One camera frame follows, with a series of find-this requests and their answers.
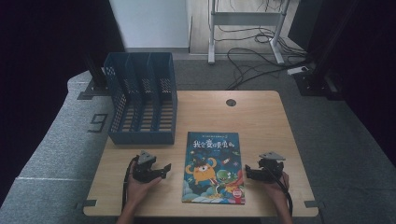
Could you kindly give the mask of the illustrated blue picture book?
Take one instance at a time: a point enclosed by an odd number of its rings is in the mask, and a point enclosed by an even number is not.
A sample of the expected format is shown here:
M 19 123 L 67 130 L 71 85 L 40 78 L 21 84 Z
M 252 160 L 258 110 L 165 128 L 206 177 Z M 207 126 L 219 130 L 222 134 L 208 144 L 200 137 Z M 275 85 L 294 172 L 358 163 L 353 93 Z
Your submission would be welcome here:
M 188 132 L 182 202 L 246 202 L 238 133 Z

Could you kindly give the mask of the blue plastic file rack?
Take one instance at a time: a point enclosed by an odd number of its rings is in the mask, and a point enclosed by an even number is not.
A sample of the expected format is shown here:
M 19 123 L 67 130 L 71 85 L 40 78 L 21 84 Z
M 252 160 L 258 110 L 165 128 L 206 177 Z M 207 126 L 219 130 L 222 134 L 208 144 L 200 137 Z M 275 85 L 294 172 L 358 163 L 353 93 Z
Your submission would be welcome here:
M 170 52 L 112 52 L 105 64 L 114 106 L 108 135 L 117 145 L 172 145 L 177 86 Z

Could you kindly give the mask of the white power strip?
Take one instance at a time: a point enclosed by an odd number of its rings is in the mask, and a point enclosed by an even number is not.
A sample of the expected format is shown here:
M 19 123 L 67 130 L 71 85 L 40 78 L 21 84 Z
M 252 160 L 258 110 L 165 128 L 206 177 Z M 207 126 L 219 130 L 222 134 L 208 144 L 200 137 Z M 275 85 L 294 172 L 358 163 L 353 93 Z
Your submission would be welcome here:
M 306 67 L 306 66 L 299 66 L 299 67 L 294 67 L 294 68 L 288 69 L 287 70 L 287 74 L 289 76 L 292 76 L 292 75 L 295 75 L 295 74 L 306 72 L 308 70 L 309 70 L 309 68 Z

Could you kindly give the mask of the dark curtain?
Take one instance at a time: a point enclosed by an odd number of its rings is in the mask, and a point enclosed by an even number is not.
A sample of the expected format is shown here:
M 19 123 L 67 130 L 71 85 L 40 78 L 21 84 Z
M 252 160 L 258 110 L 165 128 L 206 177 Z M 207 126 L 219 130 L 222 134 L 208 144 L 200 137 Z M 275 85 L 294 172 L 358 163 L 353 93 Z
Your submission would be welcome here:
M 296 13 L 289 38 L 307 52 L 310 34 L 300 33 L 305 17 Z M 396 166 L 396 0 L 359 0 L 331 69 L 343 100 Z
M 123 51 L 110 0 L 0 0 L 0 205 L 68 93 Z

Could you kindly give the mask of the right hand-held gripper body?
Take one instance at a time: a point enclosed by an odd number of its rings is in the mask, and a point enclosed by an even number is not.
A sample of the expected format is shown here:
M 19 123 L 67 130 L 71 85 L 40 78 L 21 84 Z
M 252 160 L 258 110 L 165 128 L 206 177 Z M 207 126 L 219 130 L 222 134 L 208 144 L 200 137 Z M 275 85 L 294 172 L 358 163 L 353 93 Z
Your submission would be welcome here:
M 267 152 L 260 155 L 258 161 L 260 168 L 260 181 L 275 183 L 282 175 L 285 158 L 275 152 Z

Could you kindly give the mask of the white board panel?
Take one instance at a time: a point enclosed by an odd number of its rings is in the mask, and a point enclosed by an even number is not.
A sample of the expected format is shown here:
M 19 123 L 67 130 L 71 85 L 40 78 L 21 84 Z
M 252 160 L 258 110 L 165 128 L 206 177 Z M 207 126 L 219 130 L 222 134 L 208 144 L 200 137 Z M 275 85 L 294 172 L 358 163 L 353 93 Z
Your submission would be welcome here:
M 109 0 L 109 3 L 126 51 L 189 51 L 189 0 Z

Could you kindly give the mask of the white metal desk frame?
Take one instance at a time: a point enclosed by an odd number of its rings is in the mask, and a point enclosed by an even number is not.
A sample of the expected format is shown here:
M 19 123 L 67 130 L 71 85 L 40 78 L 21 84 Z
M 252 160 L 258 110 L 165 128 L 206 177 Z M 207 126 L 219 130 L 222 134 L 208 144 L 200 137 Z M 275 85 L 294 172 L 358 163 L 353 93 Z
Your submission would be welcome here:
M 209 43 L 208 43 L 208 63 L 215 62 L 215 26 L 216 25 L 238 25 L 238 26 L 273 26 L 276 28 L 274 36 L 270 39 L 269 45 L 278 64 L 284 64 L 280 52 L 278 40 L 284 21 L 287 16 L 290 0 L 284 0 L 279 12 L 218 12 L 216 10 L 217 0 L 208 0 L 209 5 Z

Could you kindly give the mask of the person's left hand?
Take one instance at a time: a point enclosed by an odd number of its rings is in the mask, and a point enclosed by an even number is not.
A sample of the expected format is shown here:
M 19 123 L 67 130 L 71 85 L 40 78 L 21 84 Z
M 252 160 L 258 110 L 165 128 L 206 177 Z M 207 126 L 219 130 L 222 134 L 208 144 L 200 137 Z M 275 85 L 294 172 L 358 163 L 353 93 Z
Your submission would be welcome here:
M 146 197 L 149 190 L 159 184 L 162 179 L 157 177 L 148 183 L 141 183 L 133 177 L 134 162 L 130 165 L 127 180 L 126 207 L 137 207 Z

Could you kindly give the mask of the person's right hand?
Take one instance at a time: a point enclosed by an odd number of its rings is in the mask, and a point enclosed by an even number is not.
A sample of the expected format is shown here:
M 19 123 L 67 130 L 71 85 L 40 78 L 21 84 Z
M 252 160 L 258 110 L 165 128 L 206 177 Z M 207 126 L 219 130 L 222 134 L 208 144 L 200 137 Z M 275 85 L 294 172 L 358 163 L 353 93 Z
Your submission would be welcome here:
M 285 189 L 289 189 L 290 184 L 288 174 L 283 173 L 279 178 L 279 181 L 285 187 Z M 277 183 L 262 183 L 262 187 L 274 204 L 287 203 L 287 196 Z

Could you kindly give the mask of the black metal stand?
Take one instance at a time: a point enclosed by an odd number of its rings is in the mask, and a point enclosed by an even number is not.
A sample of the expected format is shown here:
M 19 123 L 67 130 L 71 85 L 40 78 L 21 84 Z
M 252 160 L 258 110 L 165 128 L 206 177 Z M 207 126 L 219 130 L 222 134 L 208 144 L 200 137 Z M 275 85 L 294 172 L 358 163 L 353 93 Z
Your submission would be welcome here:
M 102 66 L 94 60 L 89 52 L 84 54 L 83 59 L 92 79 L 87 88 L 79 94 L 78 99 L 91 100 L 95 96 L 108 96 L 109 92 Z
M 329 100 L 342 100 L 341 88 L 331 69 L 337 45 L 347 24 L 356 11 L 359 0 L 302 0 L 297 8 L 296 20 L 305 17 L 300 33 L 310 34 L 305 49 L 312 59 L 312 70 L 294 75 L 302 96 L 324 96 Z

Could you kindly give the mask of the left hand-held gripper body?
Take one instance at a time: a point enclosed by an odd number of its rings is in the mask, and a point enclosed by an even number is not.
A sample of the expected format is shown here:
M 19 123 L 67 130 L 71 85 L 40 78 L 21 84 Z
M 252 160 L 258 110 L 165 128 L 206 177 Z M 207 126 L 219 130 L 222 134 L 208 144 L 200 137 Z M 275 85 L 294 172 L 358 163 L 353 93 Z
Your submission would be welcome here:
M 147 151 L 142 150 L 139 155 L 133 158 L 134 168 L 133 168 L 133 178 L 142 183 L 148 183 L 158 175 L 160 175 L 159 170 L 152 170 L 152 165 L 156 162 L 156 157 L 149 154 Z

